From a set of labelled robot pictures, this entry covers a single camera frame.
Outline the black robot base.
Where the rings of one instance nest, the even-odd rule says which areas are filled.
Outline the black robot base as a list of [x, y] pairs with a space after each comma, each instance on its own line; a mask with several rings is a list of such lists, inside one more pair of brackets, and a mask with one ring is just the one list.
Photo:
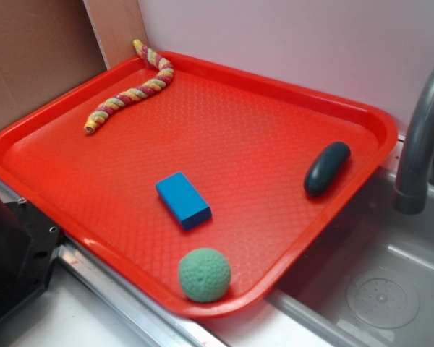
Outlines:
[[0, 324], [47, 290], [62, 237], [32, 203], [0, 199]]

